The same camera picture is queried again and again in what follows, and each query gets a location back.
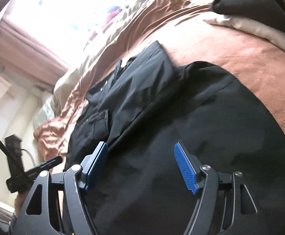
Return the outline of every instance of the red fabric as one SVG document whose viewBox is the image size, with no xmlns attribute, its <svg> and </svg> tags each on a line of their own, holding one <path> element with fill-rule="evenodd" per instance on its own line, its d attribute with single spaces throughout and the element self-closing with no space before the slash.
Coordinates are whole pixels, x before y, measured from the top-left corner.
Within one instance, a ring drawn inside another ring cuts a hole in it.
<svg viewBox="0 0 285 235">
<path fill-rule="evenodd" d="M 117 9 L 116 11 L 111 11 L 110 13 L 108 13 L 104 24 L 100 28 L 101 29 L 104 28 L 120 12 L 121 12 L 121 9 Z"/>
</svg>

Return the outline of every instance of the black jacket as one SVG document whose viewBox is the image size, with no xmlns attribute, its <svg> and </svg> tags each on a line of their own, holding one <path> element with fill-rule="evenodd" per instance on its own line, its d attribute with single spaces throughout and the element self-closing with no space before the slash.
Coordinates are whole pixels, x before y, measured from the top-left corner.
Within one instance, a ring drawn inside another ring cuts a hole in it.
<svg viewBox="0 0 285 235">
<path fill-rule="evenodd" d="M 157 42 L 120 64 L 88 91 L 66 162 L 108 143 L 102 177 L 86 197 L 99 234 L 184 233 L 197 197 L 176 164 L 176 142 L 219 172 L 241 171 L 269 234 L 285 234 L 285 135 L 265 106 L 216 65 L 172 66 Z"/>
<path fill-rule="evenodd" d="M 285 33 L 285 13 L 274 0 L 214 0 L 210 10 L 251 18 Z"/>
</svg>

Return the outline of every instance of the pink curtain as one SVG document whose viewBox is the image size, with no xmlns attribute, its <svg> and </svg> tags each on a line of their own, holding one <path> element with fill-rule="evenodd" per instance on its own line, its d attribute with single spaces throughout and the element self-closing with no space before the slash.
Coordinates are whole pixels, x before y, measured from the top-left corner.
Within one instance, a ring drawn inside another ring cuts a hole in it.
<svg viewBox="0 0 285 235">
<path fill-rule="evenodd" d="M 4 15 L 0 22 L 0 64 L 36 85 L 53 89 L 68 64 Z"/>
</svg>

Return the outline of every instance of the blue rubber pad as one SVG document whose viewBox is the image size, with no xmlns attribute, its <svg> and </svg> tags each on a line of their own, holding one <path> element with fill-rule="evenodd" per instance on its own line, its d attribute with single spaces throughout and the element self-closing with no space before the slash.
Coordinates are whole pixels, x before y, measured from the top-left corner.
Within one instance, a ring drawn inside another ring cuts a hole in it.
<svg viewBox="0 0 285 235">
<path fill-rule="evenodd" d="M 174 156 L 187 188 L 191 190 L 193 194 L 196 194 L 199 190 L 198 185 L 196 183 L 196 172 L 190 164 L 180 144 L 178 143 L 174 146 Z"/>
</svg>

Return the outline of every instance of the black clamp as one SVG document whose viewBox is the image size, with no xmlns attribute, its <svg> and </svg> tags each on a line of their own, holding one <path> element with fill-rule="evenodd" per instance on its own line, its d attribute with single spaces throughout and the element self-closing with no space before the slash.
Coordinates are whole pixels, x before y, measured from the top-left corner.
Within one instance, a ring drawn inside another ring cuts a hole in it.
<svg viewBox="0 0 285 235">
<path fill-rule="evenodd" d="M 65 204 L 75 235 L 98 235 L 93 220 L 82 203 L 107 158 L 108 146 L 100 142 L 92 155 L 66 172 L 40 172 L 21 208 L 14 233 L 59 235 L 64 233 L 58 191 L 64 191 Z"/>
<path fill-rule="evenodd" d="M 218 191 L 224 191 L 225 197 L 217 234 L 268 234 L 260 206 L 241 172 L 216 172 L 210 165 L 202 165 L 180 143 L 175 145 L 174 155 L 187 188 L 194 194 L 200 194 L 184 235 L 209 234 Z"/>
</svg>

